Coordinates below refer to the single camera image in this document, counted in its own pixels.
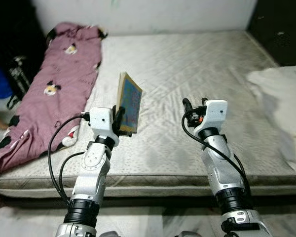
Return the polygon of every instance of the mattress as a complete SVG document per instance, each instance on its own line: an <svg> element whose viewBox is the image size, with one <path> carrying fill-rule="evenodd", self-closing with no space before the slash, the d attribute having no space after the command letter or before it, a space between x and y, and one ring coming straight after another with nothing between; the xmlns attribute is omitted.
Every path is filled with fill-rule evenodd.
<svg viewBox="0 0 296 237"><path fill-rule="evenodd" d="M274 63L245 32L108 37L103 61L85 110L116 103L119 73L143 89L138 133L121 137L107 175L108 197L211 195L201 146L181 128L182 99L228 101L222 133L242 160L254 195L296 194L296 174L281 157L278 134L241 78ZM93 133L82 121L73 147L52 155L54 173L73 153L85 151ZM67 162L63 181L71 193L79 157ZM52 198L47 157L0 175L0 194L15 198Z"/></svg>

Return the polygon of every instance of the quilted mattress surface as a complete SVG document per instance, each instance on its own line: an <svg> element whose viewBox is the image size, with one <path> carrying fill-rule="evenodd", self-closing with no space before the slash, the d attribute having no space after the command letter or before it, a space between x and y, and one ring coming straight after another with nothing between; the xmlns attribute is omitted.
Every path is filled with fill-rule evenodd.
<svg viewBox="0 0 296 237"><path fill-rule="evenodd" d="M202 97L228 101L222 133L242 160L254 195L296 194L296 175L278 152L275 129L240 83L251 71L274 67L245 32L108 37L102 50L99 76L86 111L116 104L122 71L144 91L138 133L121 137L112 152L106 196L211 195L201 146L181 128L185 97L194 106L201 105ZM55 174L66 157L86 149L92 135L82 121L77 143L52 155ZM75 157L64 169L68 194L78 171L79 157ZM57 197L47 157L1 174L0 194Z"/></svg>

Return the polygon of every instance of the book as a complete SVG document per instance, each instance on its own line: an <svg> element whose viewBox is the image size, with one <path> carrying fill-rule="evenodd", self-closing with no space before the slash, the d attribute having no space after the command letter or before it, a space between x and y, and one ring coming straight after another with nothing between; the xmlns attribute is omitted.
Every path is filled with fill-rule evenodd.
<svg viewBox="0 0 296 237"><path fill-rule="evenodd" d="M126 73L119 75L116 112L125 108L125 115L119 131L137 133L140 101L143 90Z"/></svg>

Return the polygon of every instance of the white wall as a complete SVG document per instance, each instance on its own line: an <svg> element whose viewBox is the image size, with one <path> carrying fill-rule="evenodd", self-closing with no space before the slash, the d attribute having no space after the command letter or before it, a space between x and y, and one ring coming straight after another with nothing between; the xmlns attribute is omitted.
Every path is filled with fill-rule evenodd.
<svg viewBox="0 0 296 237"><path fill-rule="evenodd" d="M111 35L245 29L257 0L32 0L45 33L57 23Z"/></svg>

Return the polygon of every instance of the white pillow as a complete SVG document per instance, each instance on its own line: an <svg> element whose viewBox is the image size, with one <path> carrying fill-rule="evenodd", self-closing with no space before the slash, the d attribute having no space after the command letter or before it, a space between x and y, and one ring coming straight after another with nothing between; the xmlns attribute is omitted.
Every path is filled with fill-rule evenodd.
<svg viewBox="0 0 296 237"><path fill-rule="evenodd" d="M296 172L296 66L252 72L247 81L265 115L280 129L280 151Z"/></svg>

